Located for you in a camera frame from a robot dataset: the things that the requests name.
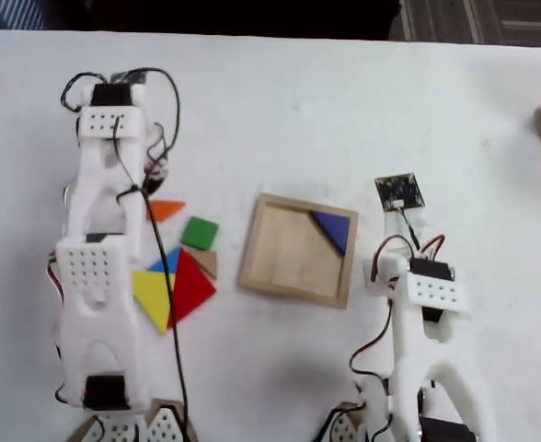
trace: blue triangle in tray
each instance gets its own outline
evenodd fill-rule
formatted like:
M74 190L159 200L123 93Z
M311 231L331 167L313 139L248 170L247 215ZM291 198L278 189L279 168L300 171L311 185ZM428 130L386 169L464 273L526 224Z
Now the blue triangle in tray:
M311 212L311 217L334 247L343 255L346 251L351 219L347 216L327 214L315 210Z

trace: brown triangle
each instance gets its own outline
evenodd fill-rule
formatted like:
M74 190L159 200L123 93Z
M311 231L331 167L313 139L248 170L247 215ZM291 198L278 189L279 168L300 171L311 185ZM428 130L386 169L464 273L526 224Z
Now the brown triangle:
M217 279L217 252L215 250L195 250L190 256L213 279Z

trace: yellow triangle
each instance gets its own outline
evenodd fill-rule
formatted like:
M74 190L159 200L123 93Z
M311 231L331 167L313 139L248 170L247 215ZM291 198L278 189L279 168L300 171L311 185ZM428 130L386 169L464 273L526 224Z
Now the yellow triangle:
M170 297L167 282L162 272L133 272L133 296L144 308L155 326L166 334L170 315ZM175 275L169 276L170 286L174 289Z

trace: red wire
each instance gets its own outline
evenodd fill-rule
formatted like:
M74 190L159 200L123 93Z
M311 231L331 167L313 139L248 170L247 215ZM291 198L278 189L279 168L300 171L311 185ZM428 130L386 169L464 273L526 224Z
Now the red wire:
M381 254L381 252L383 251L383 249L385 248L387 243L391 239L394 239L394 238L402 239L408 245L409 251L411 251L411 257L412 258L414 257L414 249L411 247L411 244L409 243L409 241L405 237L402 237L401 235L391 235L390 237L385 238L385 240L377 248L377 251L374 253L374 256L373 256L373 265L371 267L371 281L374 282L377 275L379 274L379 269L377 268L377 262L379 261L379 255Z
M427 249L429 249L435 242L438 242L438 245L436 246L436 249L434 249L434 254L432 255L432 259L436 259L436 255L438 255L438 251L441 249L441 247L444 244L444 241L446 240L445 235L436 235L434 238L429 240L426 244L422 246L420 249L420 253L425 252Z
M60 294L60 299L62 302L64 302L64 291L62 289L62 285L60 284L60 281L56 277L55 273L52 270L52 264L56 262L56 257L54 255L54 252L50 253L50 258L48 259L48 265L46 267L46 274L50 278L50 281L52 281L54 287L56 287L56 290L58 290L58 293Z
M351 358L349 359L348 366L351 368L352 373L356 373L357 375L372 375L372 376L377 376L378 378L381 378L380 375L378 375L377 373L373 371L365 371L365 370L359 370L358 368L354 368L352 363L354 362L354 359L356 358L356 356L358 356L359 354L361 354L368 348L371 348L373 345L381 341L381 339L383 339L383 336L385 336L385 333L387 332L387 329L389 328L389 323L391 322L391 316L393 314L393 302L391 301L391 299L387 300L387 305L389 306L389 313L387 314L387 321L385 323L385 326L381 330L381 332L376 337L374 337L371 341L369 341L362 347L356 349L356 351L352 354Z

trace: circuit board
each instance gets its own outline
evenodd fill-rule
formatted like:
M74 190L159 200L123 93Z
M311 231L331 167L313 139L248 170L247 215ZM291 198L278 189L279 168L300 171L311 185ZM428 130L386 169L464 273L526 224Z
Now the circuit board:
M384 212L398 209L415 209L424 206L420 187L413 173L376 178L374 185L379 192Z

